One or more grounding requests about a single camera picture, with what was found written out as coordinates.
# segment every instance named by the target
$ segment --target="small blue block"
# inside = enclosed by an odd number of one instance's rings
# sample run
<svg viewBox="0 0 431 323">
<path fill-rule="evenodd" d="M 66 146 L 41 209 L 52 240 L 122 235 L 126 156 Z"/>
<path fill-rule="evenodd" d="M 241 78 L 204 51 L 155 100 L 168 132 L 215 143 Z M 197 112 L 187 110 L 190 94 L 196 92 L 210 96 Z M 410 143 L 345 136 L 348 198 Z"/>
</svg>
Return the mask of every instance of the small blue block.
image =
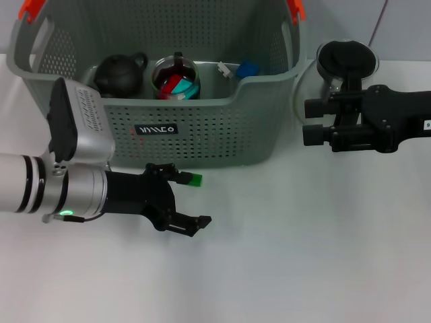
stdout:
<svg viewBox="0 0 431 323">
<path fill-rule="evenodd" d="M 259 72 L 259 66 L 250 62 L 244 62 L 236 70 L 236 76 L 243 79 L 248 76 L 256 76 Z"/>
</svg>

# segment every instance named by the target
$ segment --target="black teapot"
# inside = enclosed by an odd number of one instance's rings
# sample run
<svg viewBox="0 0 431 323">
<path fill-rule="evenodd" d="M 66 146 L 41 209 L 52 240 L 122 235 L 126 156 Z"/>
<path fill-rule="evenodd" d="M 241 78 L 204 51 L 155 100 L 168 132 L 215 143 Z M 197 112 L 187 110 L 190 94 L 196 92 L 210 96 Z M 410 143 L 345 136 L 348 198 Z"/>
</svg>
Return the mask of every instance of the black teapot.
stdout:
<svg viewBox="0 0 431 323">
<path fill-rule="evenodd" d="M 142 52 L 109 56 L 97 68 L 94 83 L 104 97 L 129 98 L 141 91 L 147 65 L 147 55 Z"/>
</svg>

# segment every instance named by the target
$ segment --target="gray plastic basket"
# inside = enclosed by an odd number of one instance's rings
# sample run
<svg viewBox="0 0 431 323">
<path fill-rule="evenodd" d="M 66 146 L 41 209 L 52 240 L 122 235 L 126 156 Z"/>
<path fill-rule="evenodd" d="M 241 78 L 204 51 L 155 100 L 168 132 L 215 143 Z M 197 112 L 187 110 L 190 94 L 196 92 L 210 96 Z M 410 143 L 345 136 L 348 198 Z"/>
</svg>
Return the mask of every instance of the gray plastic basket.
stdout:
<svg viewBox="0 0 431 323">
<path fill-rule="evenodd" d="M 203 168 L 263 161 L 273 150 L 306 58 L 305 21 L 298 14 L 293 22 L 286 0 L 46 0 L 31 23 L 29 17 L 25 12 L 15 23 L 7 63 L 44 115 L 59 76 L 85 83 L 109 55 L 145 52 L 151 60 L 146 89 L 158 59 L 182 51 L 200 62 L 201 100 L 145 99 L 151 93 L 104 99 L 117 144 L 114 166 L 173 162 Z M 44 36 L 31 66 L 40 30 Z M 219 61 L 234 69 L 245 60 L 259 64 L 261 75 L 235 83 L 217 71 Z M 178 133 L 161 124 L 175 124 Z M 170 132 L 139 135 L 142 125 Z"/>
</svg>

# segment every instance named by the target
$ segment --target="red object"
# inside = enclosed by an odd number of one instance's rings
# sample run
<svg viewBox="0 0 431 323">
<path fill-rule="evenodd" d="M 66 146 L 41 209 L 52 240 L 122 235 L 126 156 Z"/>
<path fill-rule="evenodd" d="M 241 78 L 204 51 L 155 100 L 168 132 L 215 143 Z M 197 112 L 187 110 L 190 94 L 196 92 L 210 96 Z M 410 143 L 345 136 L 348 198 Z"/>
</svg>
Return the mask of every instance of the red object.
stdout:
<svg viewBox="0 0 431 323">
<path fill-rule="evenodd" d="M 300 19 L 305 20 L 305 10 L 301 0 L 288 0 L 288 5 L 294 25 L 298 23 L 298 13 L 300 15 Z"/>
<path fill-rule="evenodd" d="M 45 0 L 25 0 L 20 12 L 18 13 L 18 19 L 21 20 L 24 12 L 27 11 L 30 14 L 30 16 L 27 18 L 28 23 L 30 24 L 36 19 L 44 4 Z"/>
<path fill-rule="evenodd" d="M 171 76 L 169 82 L 164 87 L 162 87 L 162 93 L 171 94 L 174 88 L 178 85 L 178 83 L 180 83 L 182 79 L 183 78 L 178 74 Z"/>
</svg>

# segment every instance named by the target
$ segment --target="basket label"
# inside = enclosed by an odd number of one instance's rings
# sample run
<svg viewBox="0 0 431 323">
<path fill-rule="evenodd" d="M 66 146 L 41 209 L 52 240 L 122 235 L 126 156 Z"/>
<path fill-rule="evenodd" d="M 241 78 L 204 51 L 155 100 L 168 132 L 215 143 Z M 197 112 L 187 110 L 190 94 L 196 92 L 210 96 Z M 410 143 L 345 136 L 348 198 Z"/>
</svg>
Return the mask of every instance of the basket label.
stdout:
<svg viewBox="0 0 431 323">
<path fill-rule="evenodd" d="M 135 124 L 136 134 L 144 135 L 177 135 L 178 127 L 176 123 L 168 124 Z"/>
</svg>

